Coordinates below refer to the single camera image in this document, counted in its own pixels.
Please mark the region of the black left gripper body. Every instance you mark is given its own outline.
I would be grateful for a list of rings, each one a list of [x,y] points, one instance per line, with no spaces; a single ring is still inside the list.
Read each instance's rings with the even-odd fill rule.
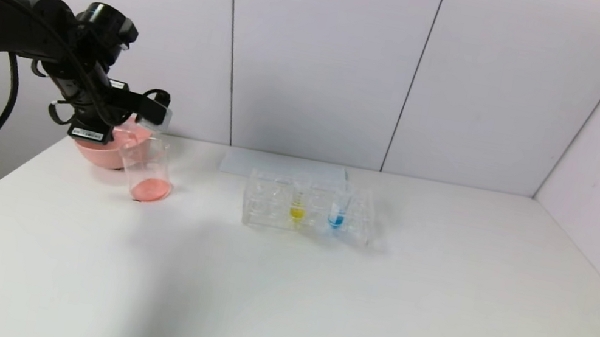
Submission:
[[[61,71],[58,89],[63,99],[57,100],[55,105],[69,105],[73,114],[64,120],[55,108],[53,122],[67,125],[68,135],[76,140],[101,145],[113,141],[113,128],[126,121],[127,111],[114,107],[105,97],[96,96],[69,71]]]

